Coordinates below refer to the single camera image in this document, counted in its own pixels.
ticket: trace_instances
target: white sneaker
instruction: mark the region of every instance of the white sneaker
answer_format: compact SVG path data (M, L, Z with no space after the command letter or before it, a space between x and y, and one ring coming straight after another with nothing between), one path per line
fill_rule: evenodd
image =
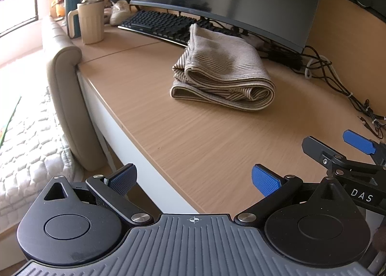
M110 24L117 26L132 15L129 3L126 0L119 0L111 8Z

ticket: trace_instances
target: blue bottle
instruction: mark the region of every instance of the blue bottle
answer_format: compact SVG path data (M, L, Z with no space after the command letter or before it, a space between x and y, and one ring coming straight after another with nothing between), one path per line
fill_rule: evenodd
M80 4L80 0L64 0L64 9L66 11L66 25L67 25L67 35L69 36L69 30L68 30L68 13L71 10L75 10L78 8L78 4ZM74 16L74 31L75 35L74 38L78 38L80 36L80 26L79 26L79 17L76 14Z

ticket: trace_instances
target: folded striped cloth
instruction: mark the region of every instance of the folded striped cloth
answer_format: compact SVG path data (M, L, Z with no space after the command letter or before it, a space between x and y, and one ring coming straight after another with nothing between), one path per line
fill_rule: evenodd
M173 66L170 95L240 110L272 103L275 85L256 49L242 38L190 26L190 40Z

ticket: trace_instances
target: wooden desk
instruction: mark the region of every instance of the wooden desk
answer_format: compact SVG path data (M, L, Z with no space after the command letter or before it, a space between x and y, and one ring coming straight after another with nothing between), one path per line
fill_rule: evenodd
M262 111L177 101L169 95L171 66L182 47L115 28L107 32L118 33L128 48L106 54L92 47L112 48L111 38L96 45L76 41L89 55L80 65L85 99L111 147L124 164L136 164L139 184L163 212L237 214L262 198L251 182L256 163L282 176L320 181L325 169L302 152L308 135L348 159L372 162L342 140L346 129L371 133L349 101L322 83L265 61L277 93ZM152 168L162 179L147 173ZM178 196L169 195L173 190Z

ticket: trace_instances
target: crosshair symbol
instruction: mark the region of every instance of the crosshair symbol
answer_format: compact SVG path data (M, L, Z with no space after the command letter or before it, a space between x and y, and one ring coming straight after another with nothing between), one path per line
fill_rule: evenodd
M191 221L192 223L196 223L198 222L199 220L202 220L202 219L199 219L197 217L192 217L192 218L189 218L188 221Z

